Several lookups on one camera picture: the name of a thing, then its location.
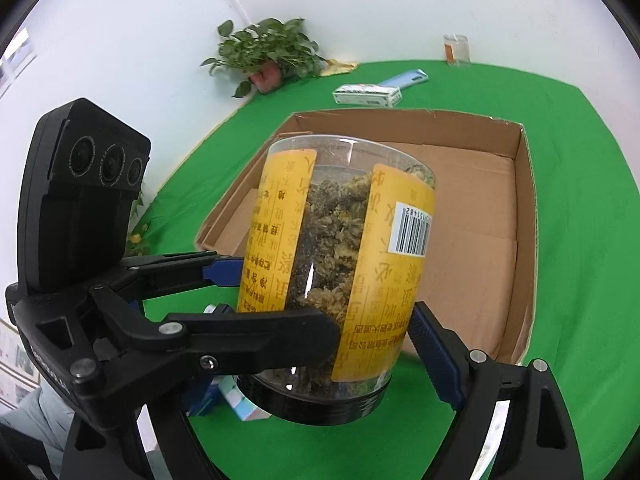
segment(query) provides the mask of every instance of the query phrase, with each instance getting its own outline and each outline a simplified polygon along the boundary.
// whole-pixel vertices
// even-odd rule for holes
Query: yellow label
[[[435,193],[417,177],[376,164],[364,232],[332,381],[360,381],[391,368],[422,274]]]
[[[269,155],[252,216],[238,312],[283,310],[316,150]]]

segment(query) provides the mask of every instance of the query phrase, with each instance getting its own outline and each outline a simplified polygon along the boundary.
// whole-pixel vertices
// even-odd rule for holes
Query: potted plant
[[[134,219],[140,219],[140,208],[144,207],[142,188],[138,193],[138,197],[131,204],[131,213],[129,214],[129,222]],[[141,226],[135,226],[134,229],[127,234],[127,244],[125,248],[125,256],[146,256],[148,247],[145,242],[145,234],[149,229],[149,222]]]
[[[218,45],[218,57],[205,59],[209,74],[218,67],[236,68],[247,74],[234,97],[244,97],[255,85],[267,94],[288,78],[317,76],[324,59],[318,56],[318,44],[303,32],[305,20],[295,18],[282,23],[275,18],[262,20],[233,34],[234,22],[226,20],[218,33],[226,38]]]

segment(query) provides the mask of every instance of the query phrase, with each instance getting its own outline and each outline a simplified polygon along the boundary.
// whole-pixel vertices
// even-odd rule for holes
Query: person's leg
[[[66,435],[73,416],[73,410],[45,382],[27,395],[17,410],[0,416],[0,424],[41,441],[51,470],[60,476]]]

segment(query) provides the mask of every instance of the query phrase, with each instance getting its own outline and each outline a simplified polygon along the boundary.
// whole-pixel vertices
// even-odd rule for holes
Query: camera lens
[[[142,173],[142,161],[137,158],[131,163],[131,166],[129,166],[129,173],[127,173],[127,181],[130,186],[133,186],[138,181],[140,173]]]
[[[89,137],[78,139],[71,149],[69,167],[75,176],[85,174],[94,161],[94,142]]]
[[[106,184],[115,182],[124,166],[124,150],[119,146],[111,146],[102,158],[100,176]]]

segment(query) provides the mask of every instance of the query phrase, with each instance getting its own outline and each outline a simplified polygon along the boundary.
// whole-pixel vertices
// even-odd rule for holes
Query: small box
[[[334,100],[340,105],[362,105],[393,108],[402,99],[397,86],[342,85],[334,90]]]
[[[236,379],[233,376],[222,379],[218,388],[240,420],[259,420],[271,416],[271,413],[258,408],[244,396],[236,386]]]

